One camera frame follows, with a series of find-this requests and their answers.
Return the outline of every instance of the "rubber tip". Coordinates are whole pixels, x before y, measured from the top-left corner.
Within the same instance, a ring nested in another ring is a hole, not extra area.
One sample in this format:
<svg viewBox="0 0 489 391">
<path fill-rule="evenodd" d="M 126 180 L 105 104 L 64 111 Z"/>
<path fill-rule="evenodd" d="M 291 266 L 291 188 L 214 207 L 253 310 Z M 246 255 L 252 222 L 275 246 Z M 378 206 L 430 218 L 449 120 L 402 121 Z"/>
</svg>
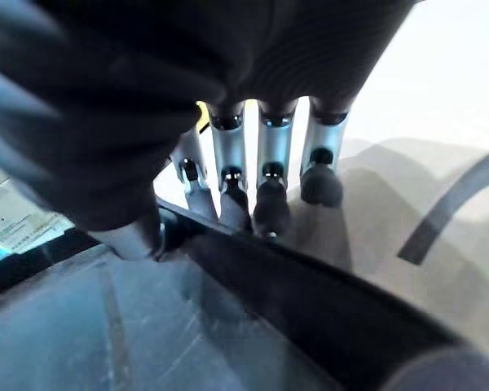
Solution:
<svg viewBox="0 0 489 391">
<path fill-rule="evenodd" d="M 308 204 L 338 208 L 342 202 L 342 184 L 327 165 L 315 165 L 301 178 L 301 198 Z"/>
<path fill-rule="evenodd" d="M 253 226 L 260 236 L 283 236 L 290 227 L 291 217 L 286 190 L 275 179 L 267 179 L 258 188 L 253 211 Z"/>
</svg>

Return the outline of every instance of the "black fabric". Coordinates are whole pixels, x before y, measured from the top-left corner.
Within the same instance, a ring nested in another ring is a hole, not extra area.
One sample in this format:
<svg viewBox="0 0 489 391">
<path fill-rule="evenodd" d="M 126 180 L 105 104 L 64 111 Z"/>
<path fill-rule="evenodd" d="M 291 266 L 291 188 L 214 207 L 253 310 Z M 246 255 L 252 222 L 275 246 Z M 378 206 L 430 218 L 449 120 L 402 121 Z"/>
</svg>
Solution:
<svg viewBox="0 0 489 391">
<path fill-rule="evenodd" d="M 149 208 L 195 101 L 344 112 L 408 0 L 0 1 L 0 166 L 92 231 Z"/>
</svg>

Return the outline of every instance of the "black rubber cap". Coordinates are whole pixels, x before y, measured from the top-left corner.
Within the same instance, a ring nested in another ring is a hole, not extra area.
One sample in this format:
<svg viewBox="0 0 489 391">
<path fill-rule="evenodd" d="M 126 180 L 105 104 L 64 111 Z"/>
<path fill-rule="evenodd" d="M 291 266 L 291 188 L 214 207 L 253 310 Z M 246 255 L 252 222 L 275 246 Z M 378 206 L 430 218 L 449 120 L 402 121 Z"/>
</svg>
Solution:
<svg viewBox="0 0 489 391">
<path fill-rule="evenodd" d="M 342 202 L 342 185 L 327 165 L 315 165 L 301 178 L 301 198 L 312 205 L 338 208 Z"/>
<path fill-rule="evenodd" d="M 253 226 L 261 236 L 275 233 L 284 235 L 290 227 L 291 217 L 286 190 L 275 179 L 267 179 L 258 188 L 258 202 L 253 211 Z"/>
</svg>

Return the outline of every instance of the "curved black strip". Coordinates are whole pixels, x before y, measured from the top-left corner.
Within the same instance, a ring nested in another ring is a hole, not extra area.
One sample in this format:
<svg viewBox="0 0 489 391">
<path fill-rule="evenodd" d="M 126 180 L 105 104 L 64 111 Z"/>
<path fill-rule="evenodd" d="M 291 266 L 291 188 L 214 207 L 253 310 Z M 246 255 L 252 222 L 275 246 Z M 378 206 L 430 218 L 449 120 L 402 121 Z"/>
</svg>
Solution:
<svg viewBox="0 0 489 391">
<path fill-rule="evenodd" d="M 414 265 L 420 265 L 456 211 L 471 197 L 488 186 L 489 155 L 471 167 L 444 194 L 407 239 L 398 257 Z"/>
<path fill-rule="evenodd" d="M 465 342 L 359 277 L 160 200 L 198 233 L 189 254 L 344 389 L 379 389 L 406 362 Z"/>
<path fill-rule="evenodd" d="M 13 254 L 0 261 L 0 293 L 30 279 L 58 262 L 99 244 L 87 234 L 71 228 L 50 242 L 23 254 Z"/>
</svg>

